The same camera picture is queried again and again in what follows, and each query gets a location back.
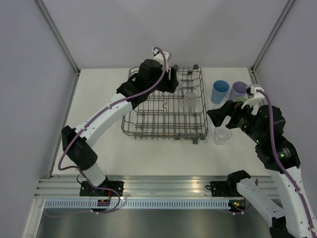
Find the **blue plastic cup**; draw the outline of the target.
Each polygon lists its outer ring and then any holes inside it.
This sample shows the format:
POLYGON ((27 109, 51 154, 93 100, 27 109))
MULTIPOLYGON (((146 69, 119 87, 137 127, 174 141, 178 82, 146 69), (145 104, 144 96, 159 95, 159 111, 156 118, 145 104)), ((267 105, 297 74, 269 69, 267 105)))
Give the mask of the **blue plastic cup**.
POLYGON ((211 93, 211 102, 220 104, 230 89, 230 85, 224 80, 214 82, 211 93))

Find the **green plastic cup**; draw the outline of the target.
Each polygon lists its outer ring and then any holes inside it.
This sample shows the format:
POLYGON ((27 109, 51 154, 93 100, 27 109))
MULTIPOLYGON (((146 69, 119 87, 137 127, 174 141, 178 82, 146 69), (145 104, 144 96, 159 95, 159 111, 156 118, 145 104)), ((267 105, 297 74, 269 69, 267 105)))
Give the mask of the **green plastic cup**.
POLYGON ((239 102, 245 103, 246 101, 247 101, 247 98, 245 98, 245 97, 237 97, 237 98, 234 100, 234 102, 237 102, 237 103, 239 103, 239 102))

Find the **purple plastic cup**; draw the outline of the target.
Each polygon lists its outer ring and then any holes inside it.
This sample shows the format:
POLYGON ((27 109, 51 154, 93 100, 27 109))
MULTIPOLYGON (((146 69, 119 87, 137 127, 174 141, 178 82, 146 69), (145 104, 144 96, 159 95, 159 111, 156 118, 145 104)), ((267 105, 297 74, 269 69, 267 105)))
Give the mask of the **purple plastic cup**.
POLYGON ((236 98, 238 97, 244 97, 247 92, 247 84, 241 81, 237 81, 235 83, 233 83, 231 91, 230 91, 230 95, 229 95, 229 100, 234 101, 236 98))

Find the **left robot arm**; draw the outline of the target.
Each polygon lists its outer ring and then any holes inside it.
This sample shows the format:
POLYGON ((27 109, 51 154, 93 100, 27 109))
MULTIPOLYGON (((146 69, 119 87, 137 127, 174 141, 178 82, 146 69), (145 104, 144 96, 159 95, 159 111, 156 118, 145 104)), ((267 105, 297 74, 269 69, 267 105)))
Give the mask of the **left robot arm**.
POLYGON ((154 59, 146 59, 138 71, 122 83, 106 106, 85 122, 62 129, 63 156, 67 156, 91 183, 96 196, 108 191, 106 175, 97 163, 92 147, 116 121, 133 111, 154 91, 174 93, 178 86, 177 69, 154 59))

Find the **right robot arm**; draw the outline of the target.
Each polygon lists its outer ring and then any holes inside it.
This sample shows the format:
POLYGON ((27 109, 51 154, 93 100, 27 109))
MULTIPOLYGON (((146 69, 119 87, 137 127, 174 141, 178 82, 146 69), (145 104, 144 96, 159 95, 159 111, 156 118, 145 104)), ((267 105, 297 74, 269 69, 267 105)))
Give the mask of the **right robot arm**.
POLYGON ((275 106, 262 105, 256 114, 252 111, 241 102, 227 101, 207 114, 215 127, 230 117, 225 127, 238 128, 255 142, 257 157, 274 182, 282 205, 268 198, 244 170, 228 175, 226 190, 250 202, 266 221, 271 237, 315 238, 317 220, 303 186, 300 159, 294 145, 283 136, 286 120, 275 106))

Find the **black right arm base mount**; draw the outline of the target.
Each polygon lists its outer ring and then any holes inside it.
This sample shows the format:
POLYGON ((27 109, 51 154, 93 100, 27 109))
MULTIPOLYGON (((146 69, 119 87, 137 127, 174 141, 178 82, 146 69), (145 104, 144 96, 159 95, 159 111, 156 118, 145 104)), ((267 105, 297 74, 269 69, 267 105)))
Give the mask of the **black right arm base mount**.
POLYGON ((239 193, 232 191, 226 181, 210 181, 205 188, 211 192, 212 197, 240 197, 239 193))

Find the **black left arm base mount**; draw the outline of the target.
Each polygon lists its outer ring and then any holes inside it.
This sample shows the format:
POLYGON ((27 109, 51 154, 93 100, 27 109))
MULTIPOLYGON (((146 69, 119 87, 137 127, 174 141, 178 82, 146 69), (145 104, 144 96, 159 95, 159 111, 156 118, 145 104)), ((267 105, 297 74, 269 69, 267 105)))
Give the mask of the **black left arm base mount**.
POLYGON ((83 181, 81 183, 80 188, 80 196, 86 197, 117 197, 122 196, 124 190, 124 182, 123 181, 105 181, 101 184, 101 187, 107 188, 107 190, 100 189, 100 188, 93 188, 87 181, 83 181))

